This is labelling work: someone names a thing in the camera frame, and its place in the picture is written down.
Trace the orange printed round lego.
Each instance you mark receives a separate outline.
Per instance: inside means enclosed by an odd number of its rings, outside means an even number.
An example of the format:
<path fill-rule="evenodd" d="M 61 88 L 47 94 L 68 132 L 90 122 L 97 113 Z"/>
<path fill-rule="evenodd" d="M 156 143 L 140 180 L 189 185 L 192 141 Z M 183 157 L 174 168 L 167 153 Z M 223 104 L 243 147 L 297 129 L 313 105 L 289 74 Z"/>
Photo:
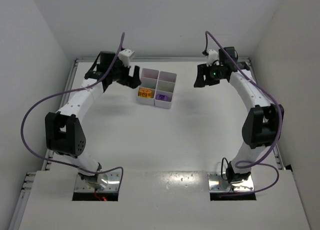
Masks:
<path fill-rule="evenodd" d="M 153 90 L 149 88 L 139 88 L 138 96 L 142 98 L 153 98 Z"/>

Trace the purple arch lego with red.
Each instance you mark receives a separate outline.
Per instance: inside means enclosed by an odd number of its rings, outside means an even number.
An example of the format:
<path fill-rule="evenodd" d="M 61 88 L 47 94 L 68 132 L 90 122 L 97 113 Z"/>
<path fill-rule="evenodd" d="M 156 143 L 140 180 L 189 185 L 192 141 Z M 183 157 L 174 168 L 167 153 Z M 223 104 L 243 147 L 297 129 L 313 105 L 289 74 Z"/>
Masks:
<path fill-rule="evenodd" d="M 160 101 L 166 101 L 166 102 L 171 101 L 168 95 L 163 95 L 163 94 L 157 94 L 155 99 Z"/>

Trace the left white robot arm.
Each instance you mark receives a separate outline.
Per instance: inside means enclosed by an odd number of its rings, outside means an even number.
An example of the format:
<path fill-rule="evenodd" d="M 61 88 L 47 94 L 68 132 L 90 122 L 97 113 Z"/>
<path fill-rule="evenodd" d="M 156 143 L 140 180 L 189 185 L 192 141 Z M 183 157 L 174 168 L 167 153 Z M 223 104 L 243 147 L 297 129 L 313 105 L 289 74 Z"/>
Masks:
<path fill-rule="evenodd" d="M 107 176 L 101 173 L 101 164 L 85 149 L 86 137 L 81 123 L 94 101 L 113 82 L 132 89 L 141 84 L 138 66 L 134 67 L 133 75 L 129 75 L 133 56 L 134 51 L 129 49 L 122 49 L 119 54 L 100 52 L 86 72 L 80 91 L 57 112 L 49 112 L 45 117 L 47 148 L 76 165 L 81 180 L 95 188 L 106 182 Z"/>

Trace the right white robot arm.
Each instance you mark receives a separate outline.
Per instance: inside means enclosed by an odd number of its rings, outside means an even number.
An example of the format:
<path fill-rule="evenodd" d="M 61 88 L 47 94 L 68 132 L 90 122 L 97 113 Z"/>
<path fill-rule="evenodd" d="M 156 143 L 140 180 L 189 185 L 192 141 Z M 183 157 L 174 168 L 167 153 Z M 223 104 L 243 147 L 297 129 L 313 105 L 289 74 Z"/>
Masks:
<path fill-rule="evenodd" d="M 243 143 L 236 157 L 227 165 L 225 176 L 228 183 L 247 180 L 251 164 L 270 147 L 279 132 L 279 116 L 284 115 L 282 106 L 276 106 L 256 87 L 250 67 L 239 62 L 234 47 L 203 52 L 206 63 L 197 66 L 195 88 L 213 86 L 226 79 L 241 97 L 247 117 L 241 129 Z"/>

